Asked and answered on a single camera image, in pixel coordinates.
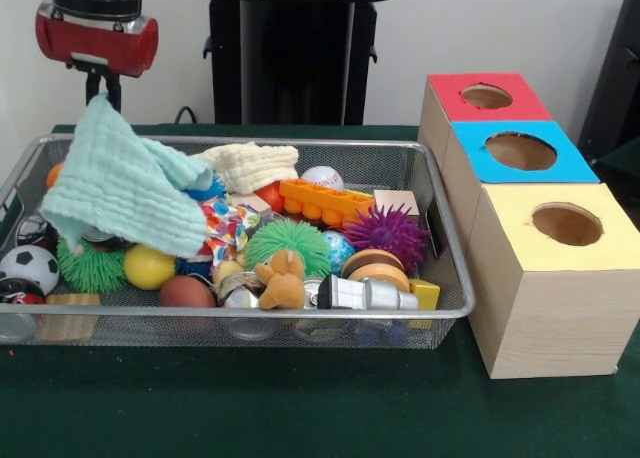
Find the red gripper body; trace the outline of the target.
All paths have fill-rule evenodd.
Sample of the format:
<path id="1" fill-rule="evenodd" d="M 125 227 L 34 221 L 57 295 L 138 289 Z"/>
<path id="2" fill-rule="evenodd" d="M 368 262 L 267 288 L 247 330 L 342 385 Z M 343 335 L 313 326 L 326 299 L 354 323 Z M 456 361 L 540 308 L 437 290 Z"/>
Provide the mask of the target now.
<path id="1" fill-rule="evenodd" d="M 39 12 L 35 32 L 40 50 L 51 60 L 106 65 L 116 74 L 131 77 L 151 68 L 159 42 L 157 21 L 144 16 L 116 31 L 111 22 L 87 26 Z"/>

